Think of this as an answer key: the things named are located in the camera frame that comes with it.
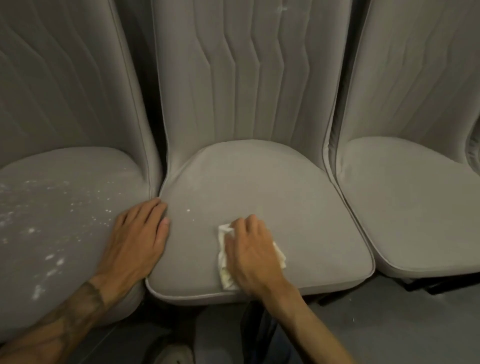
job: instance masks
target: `hand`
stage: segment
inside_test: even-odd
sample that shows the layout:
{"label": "hand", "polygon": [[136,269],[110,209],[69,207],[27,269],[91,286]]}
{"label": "hand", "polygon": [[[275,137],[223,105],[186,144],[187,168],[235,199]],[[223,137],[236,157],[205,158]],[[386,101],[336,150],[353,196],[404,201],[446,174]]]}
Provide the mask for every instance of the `hand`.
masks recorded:
{"label": "hand", "polygon": [[270,305],[291,288],[278,262],[272,234],[255,215],[235,220],[231,227],[235,238],[225,235],[227,269],[247,294]]}
{"label": "hand", "polygon": [[159,198],[143,202],[117,217],[95,276],[90,280],[113,304],[148,276],[163,253],[170,220]]}

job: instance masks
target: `cleaning cloth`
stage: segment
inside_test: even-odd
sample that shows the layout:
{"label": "cleaning cloth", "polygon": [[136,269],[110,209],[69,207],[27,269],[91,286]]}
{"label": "cleaning cloth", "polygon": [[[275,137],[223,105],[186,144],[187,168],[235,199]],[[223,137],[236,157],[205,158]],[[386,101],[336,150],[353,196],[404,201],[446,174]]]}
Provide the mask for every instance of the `cleaning cloth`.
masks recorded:
{"label": "cleaning cloth", "polygon": [[[220,253],[218,253],[218,272],[220,273],[220,281],[222,282],[222,287],[226,291],[238,291],[239,287],[233,280],[230,272],[227,269],[227,255],[225,253],[225,235],[230,234],[235,236],[235,230],[230,227],[230,225],[220,225],[218,227],[218,243],[220,244]],[[285,261],[286,258],[283,253],[280,251],[278,246],[273,243],[275,252],[278,258],[278,262],[282,269],[286,267]]]}

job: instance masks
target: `person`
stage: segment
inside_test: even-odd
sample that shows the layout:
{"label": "person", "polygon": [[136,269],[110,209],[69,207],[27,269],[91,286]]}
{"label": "person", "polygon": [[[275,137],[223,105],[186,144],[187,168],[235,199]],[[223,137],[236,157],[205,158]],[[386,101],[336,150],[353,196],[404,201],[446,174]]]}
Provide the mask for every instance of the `person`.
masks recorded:
{"label": "person", "polygon": [[[96,273],[60,306],[6,343],[0,349],[0,364],[63,363],[97,320],[151,272],[168,237],[166,209],[167,204],[156,198],[120,214]],[[234,221],[232,227],[235,237],[228,235],[225,241],[228,269],[238,285],[259,300],[249,304],[241,323],[244,362],[302,363],[304,352],[306,360],[316,364],[353,364],[283,276],[265,223],[250,215]],[[193,364],[193,354],[187,350],[167,346],[155,363]]]}

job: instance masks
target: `chair seat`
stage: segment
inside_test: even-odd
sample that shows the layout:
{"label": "chair seat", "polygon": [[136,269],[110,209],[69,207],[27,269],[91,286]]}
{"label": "chair seat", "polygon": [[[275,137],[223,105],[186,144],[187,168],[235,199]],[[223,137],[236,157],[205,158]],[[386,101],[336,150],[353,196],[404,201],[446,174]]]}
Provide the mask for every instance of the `chair seat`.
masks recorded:
{"label": "chair seat", "polygon": [[350,141],[340,187],[392,277],[480,271],[480,178],[469,166],[406,140]]}
{"label": "chair seat", "polygon": [[217,228],[256,214],[287,257],[303,294],[353,287],[374,270],[371,252],[327,175],[294,149],[261,140],[208,146],[161,193],[172,219],[164,256],[147,280],[175,304],[241,300],[222,291]]}
{"label": "chair seat", "polygon": [[[12,338],[89,279],[115,217],[149,197],[139,167],[124,153],[67,148],[0,170],[0,342]],[[128,316],[141,285],[104,317]]]}

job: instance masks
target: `forearm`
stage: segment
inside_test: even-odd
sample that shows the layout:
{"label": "forearm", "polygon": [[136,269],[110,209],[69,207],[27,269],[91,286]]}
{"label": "forearm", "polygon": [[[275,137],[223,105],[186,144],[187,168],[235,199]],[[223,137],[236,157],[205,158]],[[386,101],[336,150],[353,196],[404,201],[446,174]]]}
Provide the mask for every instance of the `forearm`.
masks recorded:
{"label": "forearm", "polygon": [[5,344],[0,364],[62,363],[115,302],[114,290],[93,278],[26,333]]}
{"label": "forearm", "polygon": [[355,363],[293,286],[267,299],[265,306],[316,364]]}

